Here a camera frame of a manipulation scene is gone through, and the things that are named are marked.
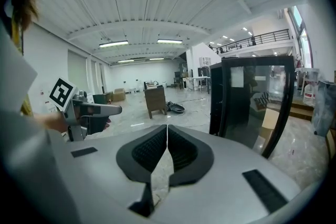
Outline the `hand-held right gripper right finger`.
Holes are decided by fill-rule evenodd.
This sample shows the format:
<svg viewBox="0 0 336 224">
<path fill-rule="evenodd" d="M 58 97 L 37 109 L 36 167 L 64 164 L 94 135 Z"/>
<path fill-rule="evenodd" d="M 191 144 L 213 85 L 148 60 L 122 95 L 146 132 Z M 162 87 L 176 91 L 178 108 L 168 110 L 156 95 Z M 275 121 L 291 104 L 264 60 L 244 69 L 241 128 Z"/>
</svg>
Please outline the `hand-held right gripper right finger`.
<svg viewBox="0 0 336 224">
<path fill-rule="evenodd" d="M 156 210 L 160 223 L 250 223 L 295 198 L 300 187 L 243 144 L 169 125 L 174 173 Z"/>
</svg>

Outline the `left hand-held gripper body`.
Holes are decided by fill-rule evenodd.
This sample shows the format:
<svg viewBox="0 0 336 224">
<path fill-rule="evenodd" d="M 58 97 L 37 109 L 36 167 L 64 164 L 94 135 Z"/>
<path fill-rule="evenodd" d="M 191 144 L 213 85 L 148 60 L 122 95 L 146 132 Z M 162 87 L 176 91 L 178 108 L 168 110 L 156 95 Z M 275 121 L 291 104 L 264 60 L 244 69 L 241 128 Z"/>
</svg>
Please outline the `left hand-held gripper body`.
<svg viewBox="0 0 336 224">
<path fill-rule="evenodd" d="M 86 136 L 102 132 L 108 124 L 107 116 L 99 116 L 100 108 L 88 94 L 71 82 L 59 77 L 53 85 L 49 99 L 59 110 L 68 125 L 70 141 L 83 141 Z"/>
</svg>

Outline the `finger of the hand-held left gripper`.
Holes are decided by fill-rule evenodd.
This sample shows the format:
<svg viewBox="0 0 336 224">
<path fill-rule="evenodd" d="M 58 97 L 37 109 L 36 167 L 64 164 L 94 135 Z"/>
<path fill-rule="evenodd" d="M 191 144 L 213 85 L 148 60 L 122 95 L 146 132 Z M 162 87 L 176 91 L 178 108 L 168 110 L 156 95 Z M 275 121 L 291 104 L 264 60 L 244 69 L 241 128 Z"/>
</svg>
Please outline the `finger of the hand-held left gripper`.
<svg viewBox="0 0 336 224">
<path fill-rule="evenodd" d="M 118 115 L 122 112 L 122 107 L 119 105 L 89 104 L 88 112 L 92 115 Z"/>
</svg>

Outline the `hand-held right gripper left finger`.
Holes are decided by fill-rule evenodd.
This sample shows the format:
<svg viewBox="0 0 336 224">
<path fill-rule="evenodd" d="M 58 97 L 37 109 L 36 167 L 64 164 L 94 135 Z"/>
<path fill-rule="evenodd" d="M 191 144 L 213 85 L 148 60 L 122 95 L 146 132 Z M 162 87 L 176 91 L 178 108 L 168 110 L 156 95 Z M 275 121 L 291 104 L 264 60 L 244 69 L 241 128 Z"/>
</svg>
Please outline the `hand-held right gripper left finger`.
<svg viewBox="0 0 336 224">
<path fill-rule="evenodd" d="M 153 223 L 151 174 L 166 150 L 167 126 L 66 143 L 52 152 L 74 207 L 64 223 Z"/>
</svg>

